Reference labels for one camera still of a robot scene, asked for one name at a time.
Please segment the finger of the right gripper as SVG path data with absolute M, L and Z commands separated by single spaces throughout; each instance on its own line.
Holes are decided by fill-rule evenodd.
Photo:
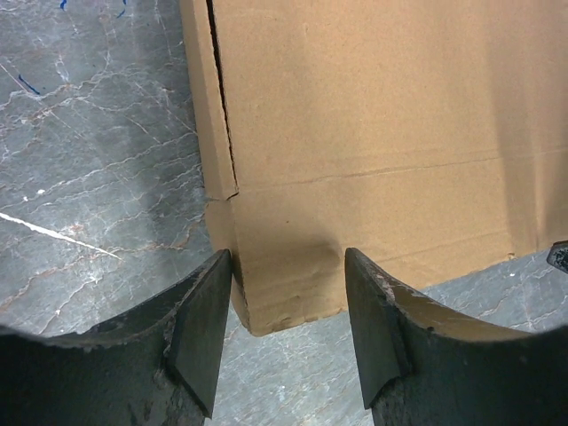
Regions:
M 551 246 L 547 263 L 559 271 L 568 271 L 568 241 L 558 241 Z

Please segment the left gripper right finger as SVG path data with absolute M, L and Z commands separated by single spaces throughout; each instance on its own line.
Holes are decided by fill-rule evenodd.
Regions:
M 567 329 L 528 333 L 457 312 L 357 248 L 344 258 L 364 407 L 377 425 L 564 425 Z

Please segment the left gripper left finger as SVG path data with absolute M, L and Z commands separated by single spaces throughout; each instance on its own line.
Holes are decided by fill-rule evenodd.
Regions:
M 2 327 L 2 424 L 203 424 L 213 413 L 231 286 L 223 249 L 84 333 Z

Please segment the brown cardboard box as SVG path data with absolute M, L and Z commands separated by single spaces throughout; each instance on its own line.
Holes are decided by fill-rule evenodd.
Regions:
M 184 1 L 214 249 L 268 335 L 356 248 L 425 288 L 567 236 L 564 1 Z

